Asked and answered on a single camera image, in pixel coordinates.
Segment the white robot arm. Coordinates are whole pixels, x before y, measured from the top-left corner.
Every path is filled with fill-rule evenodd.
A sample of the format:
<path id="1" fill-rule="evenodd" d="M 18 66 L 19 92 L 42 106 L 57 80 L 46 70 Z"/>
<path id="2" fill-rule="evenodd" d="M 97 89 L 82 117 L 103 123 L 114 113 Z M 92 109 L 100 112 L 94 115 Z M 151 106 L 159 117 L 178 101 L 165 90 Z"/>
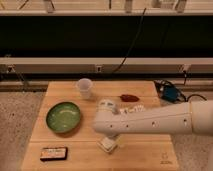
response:
<path id="1" fill-rule="evenodd" d="M 99 102 L 93 129 L 107 136 L 119 134 L 213 135 L 213 100 L 192 101 L 140 111 L 124 109 L 108 99 Z"/>

